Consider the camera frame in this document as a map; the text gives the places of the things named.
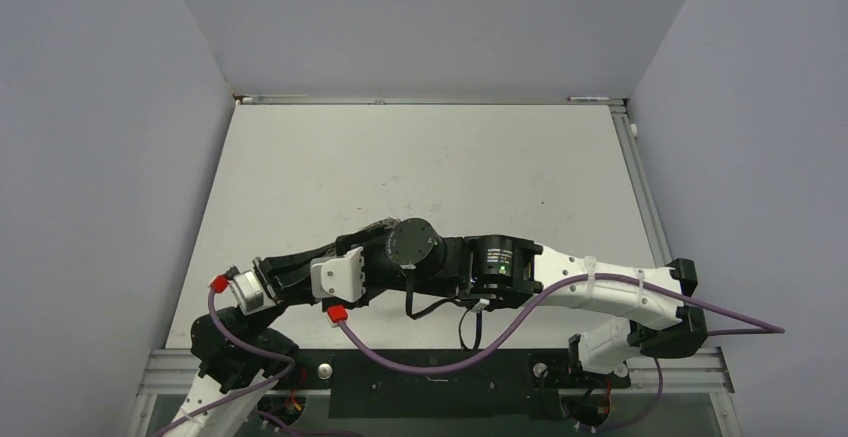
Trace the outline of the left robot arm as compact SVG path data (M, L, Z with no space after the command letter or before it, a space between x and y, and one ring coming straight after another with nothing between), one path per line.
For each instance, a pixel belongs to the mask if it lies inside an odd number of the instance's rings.
M190 327L199 361L190 389L158 436L233 436L258 412L287 429L286 410L309 379L300 348L272 329L292 305L314 305L311 266L336 255L332 244L231 266L209 282L207 309Z

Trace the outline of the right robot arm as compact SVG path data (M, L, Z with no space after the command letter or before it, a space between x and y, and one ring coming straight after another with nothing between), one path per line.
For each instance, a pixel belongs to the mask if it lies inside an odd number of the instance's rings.
M421 218L368 229L336 241L336 255L323 275L351 278L354 293L324 289L337 299L325 305L330 322L373 362L396 372L439 376L465 370L494 354L540 306L558 306L607 316L600 327L569 340L567 376L589 385L626 360L645 356L692 356L708 337L704 313L692 297L694 265L677 259L659 268L626 267L577 257L531 240L500 234L443 237ZM392 361L369 348L349 327L347 311L385 290L440 297L472 312L516 309L515 320L488 347L462 361L417 367Z

